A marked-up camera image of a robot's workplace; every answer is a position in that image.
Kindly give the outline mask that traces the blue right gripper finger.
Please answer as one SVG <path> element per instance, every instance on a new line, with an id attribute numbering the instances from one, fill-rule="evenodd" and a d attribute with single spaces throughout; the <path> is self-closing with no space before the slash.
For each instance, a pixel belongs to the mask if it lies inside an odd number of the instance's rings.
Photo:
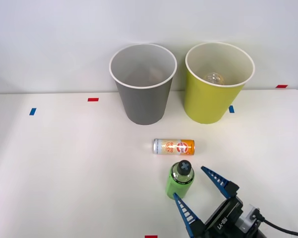
<path id="1" fill-rule="evenodd" d="M 195 213 L 176 194 L 173 194 L 179 213 L 185 224 L 186 231 L 190 238 L 202 238 L 205 233 L 205 224 L 195 215 Z"/>
<path id="2" fill-rule="evenodd" d="M 239 186 L 237 184 L 227 180 L 205 166 L 202 166 L 201 169 L 226 199 L 235 197 L 237 195 L 237 191 L 239 190 Z"/>

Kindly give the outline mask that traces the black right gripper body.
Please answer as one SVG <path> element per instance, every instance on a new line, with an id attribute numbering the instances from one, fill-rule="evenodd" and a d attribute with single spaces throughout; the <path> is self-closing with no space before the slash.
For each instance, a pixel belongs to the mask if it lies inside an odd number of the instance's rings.
<path id="1" fill-rule="evenodd" d="M 233 196 L 226 199 L 204 224 L 196 238 L 244 238 L 243 202 Z"/>

